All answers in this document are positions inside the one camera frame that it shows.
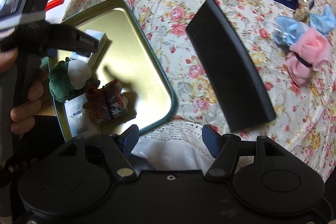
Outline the person's left hand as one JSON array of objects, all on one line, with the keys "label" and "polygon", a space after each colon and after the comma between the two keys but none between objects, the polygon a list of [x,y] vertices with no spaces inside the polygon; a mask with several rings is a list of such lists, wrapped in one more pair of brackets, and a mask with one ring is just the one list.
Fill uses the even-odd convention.
[{"label": "person's left hand", "polygon": [[[1,73],[7,72],[18,56],[18,49],[1,52]],[[11,132],[22,137],[35,125],[34,115],[41,110],[40,98],[44,93],[42,82],[48,78],[47,72],[39,69],[37,77],[33,80],[25,95],[24,103],[11,109]]]}]

